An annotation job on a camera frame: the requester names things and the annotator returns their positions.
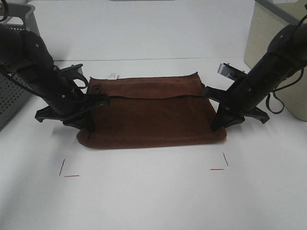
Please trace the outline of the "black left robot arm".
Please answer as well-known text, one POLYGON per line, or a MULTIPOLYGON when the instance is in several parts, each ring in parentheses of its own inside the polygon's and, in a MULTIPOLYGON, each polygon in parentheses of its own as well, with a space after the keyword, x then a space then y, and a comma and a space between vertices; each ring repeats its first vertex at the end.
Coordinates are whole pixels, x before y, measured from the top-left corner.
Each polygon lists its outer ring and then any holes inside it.
POLYGON ((27 30, 0 27, 0 71, 4 76, 17 74, 48 106, 38 110, 35 118, 59 120, 78 129, 94 130, 90 97, 82 92, 75 80, 88 80, 82 65, 59 69, 40 36, 27 30))

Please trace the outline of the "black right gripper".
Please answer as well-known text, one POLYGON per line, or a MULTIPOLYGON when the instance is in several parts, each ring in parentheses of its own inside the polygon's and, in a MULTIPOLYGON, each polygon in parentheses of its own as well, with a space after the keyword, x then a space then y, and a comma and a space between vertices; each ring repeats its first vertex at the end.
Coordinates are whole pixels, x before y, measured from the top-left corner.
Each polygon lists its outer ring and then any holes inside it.
POLYGON ((270 91, 271 67, 266 64, 255 65, 249 73, 244 73, 223 93, 211 123, 211 131, 241 124, 245 121, 245 116, 255 118, 265 124, 269 116, 257 105, 270 91))

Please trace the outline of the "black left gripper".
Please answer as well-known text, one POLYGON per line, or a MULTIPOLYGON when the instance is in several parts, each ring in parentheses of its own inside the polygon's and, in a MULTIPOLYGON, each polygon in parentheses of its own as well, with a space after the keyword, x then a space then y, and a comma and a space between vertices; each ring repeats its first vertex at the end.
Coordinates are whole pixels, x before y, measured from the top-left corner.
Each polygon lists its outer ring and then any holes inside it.
POLYGON ((92 108, 96 105, 96 96, 82 92, 89 87, 84 75, 75 73, 62 75, 58 66, 53 65, 46 73, 47 107, 35 114, 35 119, 42 123, 44 120, 59 120, 63 125, 79 130, 95 130, 92 118, 92 108))

